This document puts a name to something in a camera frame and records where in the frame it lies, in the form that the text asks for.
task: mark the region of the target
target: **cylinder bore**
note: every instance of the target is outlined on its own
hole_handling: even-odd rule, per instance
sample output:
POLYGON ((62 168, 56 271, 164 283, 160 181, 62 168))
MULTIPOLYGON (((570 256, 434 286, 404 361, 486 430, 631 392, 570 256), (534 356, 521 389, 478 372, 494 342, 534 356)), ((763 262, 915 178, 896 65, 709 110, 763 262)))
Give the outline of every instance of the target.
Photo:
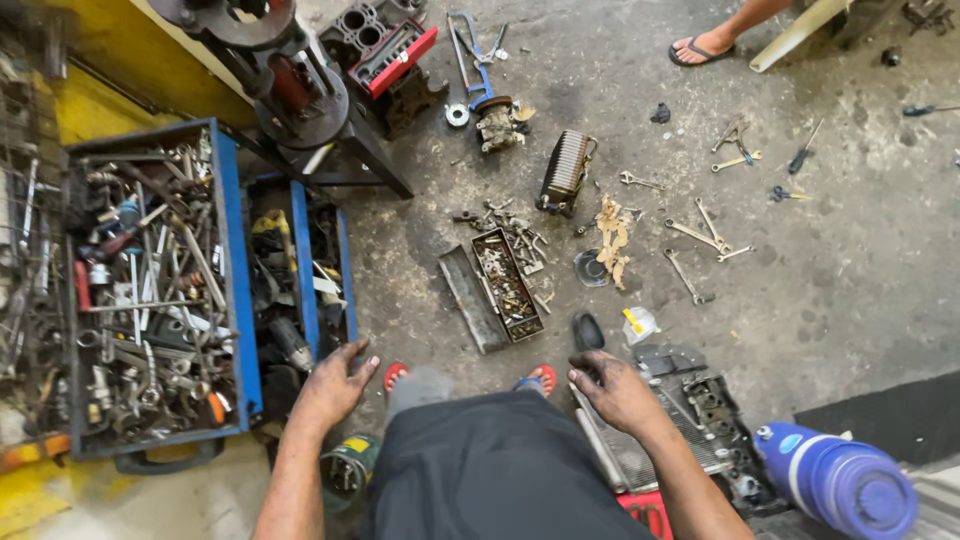
POLYGON ((380 41, 380 31, 370 26, 360 31, 357 42, 364 47, 373 47, 380 41))
POLYGON ((343 21, 344 21, 344 26, 348 30, 355 31, 355 30, 359 30, 364 25, 364 23, 367 22, 367 17, 363 15, 361 12, 358 12, 356 10, 350 10, 344 13, 343 21))

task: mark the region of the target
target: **wrench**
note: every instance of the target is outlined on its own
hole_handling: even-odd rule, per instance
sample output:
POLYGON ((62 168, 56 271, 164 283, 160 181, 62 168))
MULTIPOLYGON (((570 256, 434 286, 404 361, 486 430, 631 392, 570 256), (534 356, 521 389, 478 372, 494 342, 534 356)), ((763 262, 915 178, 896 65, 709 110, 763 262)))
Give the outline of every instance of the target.
POLYGON ((630 184, 646 185, 647 187, 653 187, 654 189, 659 189, 660 191, 664 191, 666 189, 666 185, 660 184, 659 182, 653 182, 650 180, 643 180, 642 178, 638 178, 632 175, 630 171, 623 171, 622 173, 620 173, 620 177, 621 177, 620 182, 626 185, 630 185, 630 184))
POLYGON ((717 262, 723 262, 724 260, 727 260, 728 258, 731 258, 734 255, 740 255, 741 253, 747 253, 748 251, 753 251, 753 250, 754 250, 754 246, 747 246, 745 248, 738 249, 733 253, 727 253, 726 255, 718 255, 717 262))
POLYGON ((704 221, 707 222, 707 226, 710 227, 710 232, 713 234, 713 241, 716 242, 718 246, 726 245, 727 242, 724 241, 723 236, 721 236, 717 232, 716 227, 713 227, 713 222, 710 221, 710 216, 707 215, 707 211, 704 210, 704 200, 701 199, 700 197, 697 197, 696 199, 693 200, 693 202, 696 203, 697 208, 700 209, 700 213, 704 215, 704 221))
POLYGON ((684 285, 686 285, 686 288, 690 290, 690 294, 693 295, 693 305, 698 306, 699 304, 706 303, 707 300, 697 293, 697 289, 693 288, 693 283, 691 283, 690 280, 686 278, 686 274, 684 274, 684 270, 680 267, 680 264, 677 262, 677 252, 667 248, 663 250, 663 254, 666 255, 666 257, 670 259, 670 262, 673 263, 673 267, 676 268, 677 273, 680 274, 680 279, 684 280, 684 285))
MULTIPOLYGON (((752 159, 754 159, 754 160, 762 160, 762 159, 763 159, 763 153, 761 153, 759 150, 757 150, 756 152, 753 152, 753 153, 750 155, 750 157, 751 157, 752 159)), ((738 163, 742 163, 742 162, 744 162, 744 161, 746 161, 746 160, 747 160, 746 158, 744 158, 743 156, 740 156, 740 157, 737 158, 736 160, 730 160, 730 161, 727 161, 726 163, 720 163, 719 165, 711 165, 711 166, 710 166, 710 170, 713 171, 713 172, 719 172, 721 169, 726 169, 727 167, 733 167, 734 165, 736 165, 736 164, 738 164, 738 163)))
POLYGON ((676 229, 677 231, 680 231, 681 233, 689 234, 690 236, 693 236, 694 238, 700 240, 701 242, 704 242, 704 243, 707 243, 707 244, 713 246, 714 249, 716 249, 718 252, 720 252, 720 255, 724 255, 724 254, 726 254, 728 251, 730 251, 730 250, 733 249, 732 247, 728 246, 727 244, 718 244, 718 243, 717 243, 715 240, 713 240, 712 238, 707 238, 706 236, 704 236, 704 235, 702 235, 702 234, 700 234, 700 233, 697 233, 697 232, 694 231, 693 229, 690 229, 689 227, 685 227, 685 226, 683 226, 683 225, 675 222, 675 221, 672 220, 672 219, 668 219, 668 220, 664 221, 664 222, 663 222, 663 225, 669 227, 670 229, 676 229))

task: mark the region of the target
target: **foot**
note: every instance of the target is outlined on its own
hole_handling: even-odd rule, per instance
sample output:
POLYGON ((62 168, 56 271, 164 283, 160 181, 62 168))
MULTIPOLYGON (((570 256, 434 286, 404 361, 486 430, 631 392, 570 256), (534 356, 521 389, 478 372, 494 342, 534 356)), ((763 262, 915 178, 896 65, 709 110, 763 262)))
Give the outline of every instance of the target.
MULTIPOLYGON (((674 42, 673 49, 677 51, 677 58, 690 65, 696 65, 698 63, 707 61, 707 57, 704 55, 696 53, 687 48, 687 45, 689 45, 690 41, 692 40, 693 37, 685 37, 674 42)), ((694 45, 698 49, 703 49, 708 53, 711 53, 713 56, 716 56, 729 51, 730 48, 733 47, 733 41, 733 37, 722 32, 717 32, 717 30, 714 29, 705 34, 700 34, 697 37, 697 42, 694 43, 694 45)))
POLYGON ((540 379, 540 386, 543 387, 543 393, 549 396, 553 393, 553 389, 557 387, 557 382, 549 373, 543 373, 541 368, 536 368, 530 372, 530 375, 524 377, 525 379, 540 379))
POLYGON ((386 390, 388 394, 393 392, 394 386, 396 386, 396 382, 398 380, 403 379, 406 376, 407 376, 407 370, 403 368, 400 368, 399 370, 397 370, 396 373, 390 374, 387 377, 387 379, 383 382, 384 390, 386 390))

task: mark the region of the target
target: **dirty hand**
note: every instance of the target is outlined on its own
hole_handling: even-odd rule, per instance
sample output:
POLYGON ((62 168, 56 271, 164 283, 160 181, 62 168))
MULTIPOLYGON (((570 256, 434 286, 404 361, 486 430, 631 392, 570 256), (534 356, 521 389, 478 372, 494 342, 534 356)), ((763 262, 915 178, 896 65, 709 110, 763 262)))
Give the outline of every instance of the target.
POLYGON ((362 355, 368 343, 367 339, 351 341, 319 362, 297 398, 294 414, 304 411, 326 429, 347 418, 380 365, 380 358, 373 356, 348 377, 353 357, 362 355))
POLYGON ((626 362, 600 351, 573 355, 569 362, 575 368, 567 374, 570 381, 614 428, 636 436, 666 417, 647 381, 626 362))

